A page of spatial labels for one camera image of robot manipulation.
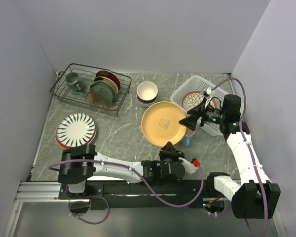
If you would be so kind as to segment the floral orange rimmed plate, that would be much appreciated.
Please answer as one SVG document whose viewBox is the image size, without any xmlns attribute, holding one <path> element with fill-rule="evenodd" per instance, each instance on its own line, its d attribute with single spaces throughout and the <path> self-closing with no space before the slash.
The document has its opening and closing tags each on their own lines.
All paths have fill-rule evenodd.
<svg viewBox="0 0 296 237">
<path fill-rule="evenodd" d="M 192 91 L 186 94 L 182 99 L 182 107 L 189 111 L 199 105 L 204 99 L 204 95 L 200 91 Z"/>
</svg>

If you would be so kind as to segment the yellow plate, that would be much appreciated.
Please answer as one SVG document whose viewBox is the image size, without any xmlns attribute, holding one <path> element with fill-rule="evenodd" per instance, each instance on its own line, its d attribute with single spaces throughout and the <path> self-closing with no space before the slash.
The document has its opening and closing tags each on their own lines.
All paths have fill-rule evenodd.
<svg viewBox="0 0 296 237">
<path fill-rule="evenodd" d="M 152 144 L 163 147 L 168 142 L 177 144 L 184 137 L 187 128 L 179 121 L 185 118 L 184 111 L 176 104 L 161 101 L 151 105 L 142 117 L 144 136 Z"/>
</svg>

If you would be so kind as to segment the blue striped white plate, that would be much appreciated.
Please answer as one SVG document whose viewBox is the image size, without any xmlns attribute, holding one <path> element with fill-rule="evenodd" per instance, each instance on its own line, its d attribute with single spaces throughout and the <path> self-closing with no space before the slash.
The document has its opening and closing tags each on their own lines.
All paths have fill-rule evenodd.
<svg viewBox="0 0 296 237">
<path fill-rule="evenodd" d="M 96 130 L 96 124 L 90 115 L 75 113 L 66 116 L 56 129 L 59 141 L 73 148 L 90 140 Z"/>
</svg>

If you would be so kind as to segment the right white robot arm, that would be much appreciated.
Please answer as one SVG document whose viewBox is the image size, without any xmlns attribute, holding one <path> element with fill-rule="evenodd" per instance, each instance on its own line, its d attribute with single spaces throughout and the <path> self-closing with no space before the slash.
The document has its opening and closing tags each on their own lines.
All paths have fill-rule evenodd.
<svg viewBox="0 0 296 237">
<path fill-rule="evenodd" d="M 240 174 L 237 184 L 227 174 L 210 174 L 206 192 L 212 197 L 222 193 L 231 202 L 234 216 L 238 219 L 271 219 L 281 193 L 280 187 L 272 183 L 257 158 L 247 124 L 241 119 L 241 98 L 228 94 L 222 108 L 207 105 L 207 99 L 188 111 L 188 116 L 179 123 L 195 130 L 197 121 L 201 125 L 211 122 L 219 125 L 225 141 L 235 158 Z"/>
</svg>

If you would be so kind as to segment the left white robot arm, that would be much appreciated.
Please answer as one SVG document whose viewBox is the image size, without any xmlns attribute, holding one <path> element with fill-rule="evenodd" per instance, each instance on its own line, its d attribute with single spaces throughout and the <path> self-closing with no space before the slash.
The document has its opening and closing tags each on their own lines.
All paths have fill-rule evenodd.
<svg viewBox="0 0 296 237">
<path fill-rule="evenodd" d="M 161 148 L 159 157 L 160 160 L 124 161 L 96 152 L 94 145 L 83 145 L 63 151 L 57 181 L 68 185 L 76 198 L 83 198 L 88 192 L 86 180 L 93 176 L 120 179 L 132 184 L 145 180 L 155 186 L 182 180 L 186 173 L 197 171 L 171 142 Z"/>
</svg>

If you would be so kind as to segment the white plastic perforated bin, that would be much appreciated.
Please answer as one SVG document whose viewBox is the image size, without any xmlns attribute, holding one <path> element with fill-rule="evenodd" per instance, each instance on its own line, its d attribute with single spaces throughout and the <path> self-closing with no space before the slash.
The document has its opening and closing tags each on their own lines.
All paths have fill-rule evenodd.
<svg viewBox="0 0 296 237">
<path fill-rule="evenodd" d="M 200 91 L 202 93 L 208 87 L 214 87 L 216 84 L 218 83 L 212 83 L 198 75 L 191 76 L 186 82 L 184 82 L 181 86 L 178 87 L 178 89 L 174 91 L 174 93 L 170 97 L 170 101 L 180 106 L 185 114 L 187 114 L 187 111 L 182 107 L 181 104 L 183 97 L 192 91 Z M 216 109 L 219 109 L 220 105 L 222 106 L 222 104 L 220 104 L 220 101 L 222 102 L 224 96 L 226 94 L 231 94 L 232 92 L 230 91 L 230 88 L 229 91 L 227 91 L 223 89 L 222 86 L 220 86 L 214 91 L 214 93 L 215 98 L 212 99 L 210 105 Z"/>
</svg>

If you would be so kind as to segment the light blue mug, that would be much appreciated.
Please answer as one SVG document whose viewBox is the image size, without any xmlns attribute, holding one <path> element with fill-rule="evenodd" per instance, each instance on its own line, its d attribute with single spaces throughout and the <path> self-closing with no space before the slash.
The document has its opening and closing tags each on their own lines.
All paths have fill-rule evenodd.
<svg viewBox="0 0 296 237">
<path fill-rule="evenodd" d="M 190 145 L 190 141 L 192 139 L 192 137 L 194 136 L 195 131 L 192 131 L 190 129 L 186 129 L 185 135 L 183 136 L 183 138 L 181 139 L 181 143 L 185 146 L 189 146 Z"/>
</svg>

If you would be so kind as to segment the dark striped bottom bowl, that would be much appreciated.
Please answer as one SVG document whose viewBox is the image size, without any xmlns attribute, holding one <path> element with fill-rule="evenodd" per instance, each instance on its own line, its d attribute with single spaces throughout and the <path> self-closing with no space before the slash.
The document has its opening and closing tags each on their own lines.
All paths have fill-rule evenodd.
<svg viewBox="0 0 296 237">
<path fill-rule="evenodd" d="M 156 96 L 153 100 L 150 100 L 150 101 L 145 101 L 145 100 L 142 100 L 138 95 L 136 96 L 136 99 L 138 101 L 138 103 L 142 106 L 142 107 L 150 107 L 152 104 L 156 103 L 157 102 L 157 99 L 158 97 Z"/>
</svg>

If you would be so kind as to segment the white top bowl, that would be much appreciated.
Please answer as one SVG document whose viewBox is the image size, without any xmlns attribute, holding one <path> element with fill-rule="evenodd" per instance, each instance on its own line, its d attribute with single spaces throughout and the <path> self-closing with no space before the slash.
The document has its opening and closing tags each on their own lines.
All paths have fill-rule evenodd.
<svg viewBox="0 0 296 237">
<path fill-rule="evenodd" d="M 158 88 L 153 82 L 144 81 L 138 85 L 136 93 L 140 99 L 150 101 L 157 97 Z"/>
</svg>

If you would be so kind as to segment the clear brown glass plate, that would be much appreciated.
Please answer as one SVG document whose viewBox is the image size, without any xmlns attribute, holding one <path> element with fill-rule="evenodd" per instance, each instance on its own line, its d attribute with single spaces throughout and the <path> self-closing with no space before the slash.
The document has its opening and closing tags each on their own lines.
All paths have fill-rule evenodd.
<svg viewBox="0 0 296 237">
<path fill-rule="evenodd" d="M 109 109 L 111 107 L 108 98 L 96 92 L 88 92 L 85 96 L 85 101 L 90 106 L 104 109 Z"/>
</svg>

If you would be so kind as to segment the teal patterned plate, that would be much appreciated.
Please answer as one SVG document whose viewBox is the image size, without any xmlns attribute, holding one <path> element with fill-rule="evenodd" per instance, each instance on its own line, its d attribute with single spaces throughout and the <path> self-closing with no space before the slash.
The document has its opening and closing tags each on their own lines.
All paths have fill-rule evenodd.
<svg viewBox="0 0 296 237">
<path fill-rule="evenodd" d="M 90 91 L 106 96 L 111 102 L 115 99 L 114 91 L 106 84 L 94 83 L 90 86 Z"/>
</svg>

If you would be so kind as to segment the cream plate in rack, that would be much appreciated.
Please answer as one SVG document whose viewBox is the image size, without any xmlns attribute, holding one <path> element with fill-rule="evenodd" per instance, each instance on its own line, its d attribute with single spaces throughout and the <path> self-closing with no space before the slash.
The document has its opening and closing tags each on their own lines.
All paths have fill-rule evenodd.
<svg viewBox="0 0 296 237">
<path fill-rule="evenodd" d="M 113 92 L 115 93 L 115 95 L 117 95 L 118 92 L 119 92 L 118 86 L 115 84 L 115 82 L 113 80 L 111 80 L 109 78 L 106 78 L 106 77 L 95 77 L 94 82 L 102 82 L 102 83 L 108 85 L 113 90 Z"/>
</svg>

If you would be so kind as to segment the dark red plate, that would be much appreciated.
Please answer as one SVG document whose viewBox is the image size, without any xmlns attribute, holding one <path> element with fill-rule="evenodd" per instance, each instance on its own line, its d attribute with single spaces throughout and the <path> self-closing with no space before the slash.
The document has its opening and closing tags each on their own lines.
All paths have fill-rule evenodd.
<svg viewBox="0 0 296 237">
<path fill-rule="evenodd" d="M 120 84 L 119 79 L 113 73 L 111 73 L 109 71 L 105 71 L 105 70 L 98 71 L 96 73 L 96 77 L 106 77 L 106 78 L 112 80 L 116 84 L 116 86 L 118 87 L 118 90 L 120 90 L 120 88 L 121 88 L 121 84 Z"/>
</svg>

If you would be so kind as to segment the grey ceramic mug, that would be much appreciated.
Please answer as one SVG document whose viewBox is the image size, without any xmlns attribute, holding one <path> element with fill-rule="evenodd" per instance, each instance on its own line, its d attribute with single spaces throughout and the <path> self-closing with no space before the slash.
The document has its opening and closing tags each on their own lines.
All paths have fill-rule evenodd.
<svg viewBox="0 0 296 237">
<path fill-rule="evenodd" d="M 82 92 L 82 88 L 80 85 L 80 77 L 77 73 L 68 73 L 66 75 L 66 84 L 67 86 L 74 92 Z"/>
</svg>

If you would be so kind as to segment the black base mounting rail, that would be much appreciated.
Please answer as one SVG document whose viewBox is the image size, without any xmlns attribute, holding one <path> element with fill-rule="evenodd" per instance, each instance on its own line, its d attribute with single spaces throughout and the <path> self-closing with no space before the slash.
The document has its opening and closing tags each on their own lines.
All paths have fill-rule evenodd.
<svg viewBox="0 0 296 237">
<path fill-rule="evenodd" d="M 152 189 L 166 202 L 175 205 L 186 204 L 191 201 L 201 187 L 201 180 L 181 180 L 164 186 L 154 186 Z M 60 200 L 91 200 L 91 210 L 104 210 L 106 203 L 110 208 L 146 208 L 165 207 L 145 184 L 129 184 L 125 181 L 87 181 L 85 190 L 81 194 L 74 194 L 62 185 L 59 191 Z"/>
</svg>

